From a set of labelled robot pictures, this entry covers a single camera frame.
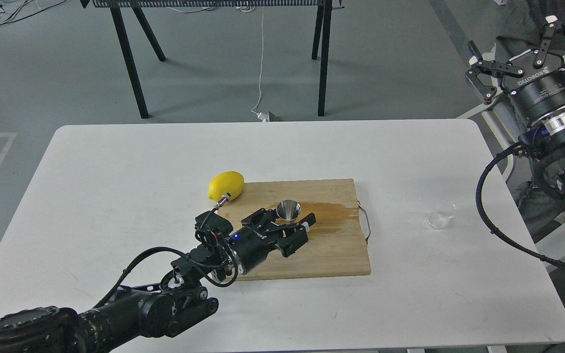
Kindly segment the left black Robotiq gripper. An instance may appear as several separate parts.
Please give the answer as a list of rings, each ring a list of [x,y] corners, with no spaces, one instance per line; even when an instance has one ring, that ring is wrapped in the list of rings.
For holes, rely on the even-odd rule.
[[[278,250],[287,258],[308,242],[308,233],[316,223],[309,213],[298,223],[270,226],[278,219],[275,209],[260,208],[241,221],[243,226],[229,237],[229,246],[238,263],[238,272],[246,275],[263,263],[271,251]]]

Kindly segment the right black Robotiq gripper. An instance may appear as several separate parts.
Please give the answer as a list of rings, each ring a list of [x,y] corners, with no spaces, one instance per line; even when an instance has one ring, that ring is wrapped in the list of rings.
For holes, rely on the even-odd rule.
[[[471,58],[466,82],[482,103],[491,104],[499,89],[483,83],[480,77],[504,78],[504,92],[528,127],[565,109],[565,19],[549,15],[545,21],[535,56],[518,56],[508,63],[488,61],[472,40],[467,43]]]

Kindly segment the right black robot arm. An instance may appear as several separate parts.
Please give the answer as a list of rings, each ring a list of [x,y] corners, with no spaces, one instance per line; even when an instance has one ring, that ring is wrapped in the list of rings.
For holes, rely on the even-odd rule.
[[[466,80],[484,105],[505,95],[526,122],[527,132],[516,143],[498,153],[486,166],[475,191],[478,214],[490,232],[512,247],[556,268],[565,263],[528,250],[507,237],[489,219],[482,203],[482,190],[489,172],[511,155],[525,156],[532,181],[548,197],[565,204],[565,20],[546,17],[540,45],[514,56],[506,63],[482,58],[474,42]]]

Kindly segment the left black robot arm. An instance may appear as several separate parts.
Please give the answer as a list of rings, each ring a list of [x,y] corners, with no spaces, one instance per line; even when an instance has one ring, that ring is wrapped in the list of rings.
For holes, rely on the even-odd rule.
[[[90,310],[47,306],[1,317],[0,353],[109,353],[139,336],[173,338],[218,310],[218,299],[209,297],[202,279],[220,288],[231,286],[271,251],[294,254],[308,242],[316,223],[314,213],[300,217],[300,206],[289,211],[276,206],[256,210],[234,230],[218,215],[230,198],[222,195],[212,210],[196,217],[196,248],[187,253],[168,247],[143,251]],[[178,256],[159,283],[123,285],[135,266],[159,252]]]

